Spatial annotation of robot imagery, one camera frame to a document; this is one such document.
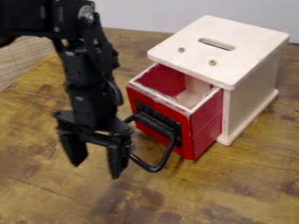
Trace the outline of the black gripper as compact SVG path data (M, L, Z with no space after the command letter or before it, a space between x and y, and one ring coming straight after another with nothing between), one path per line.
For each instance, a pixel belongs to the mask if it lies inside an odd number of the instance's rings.
M113 78L113 54L97 58L76 49L61 52L60 60L70 102L70 110L53 115L61 147L69 162L78 166L88 157L88 142L108 146L108 169L117 179L128 167L130 130L117 118L122 95Z

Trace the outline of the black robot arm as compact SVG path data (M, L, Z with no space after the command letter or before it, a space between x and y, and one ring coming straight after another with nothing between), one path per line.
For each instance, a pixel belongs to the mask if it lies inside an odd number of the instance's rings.
M106 148L110 176L128 166L130 133L117 119L122 95L113 79L117 51L102 32L90 0L0 0L0 48L21 36L50 40L65 73L70 110L53 113L60 144L73 165L88 157L86 144Z

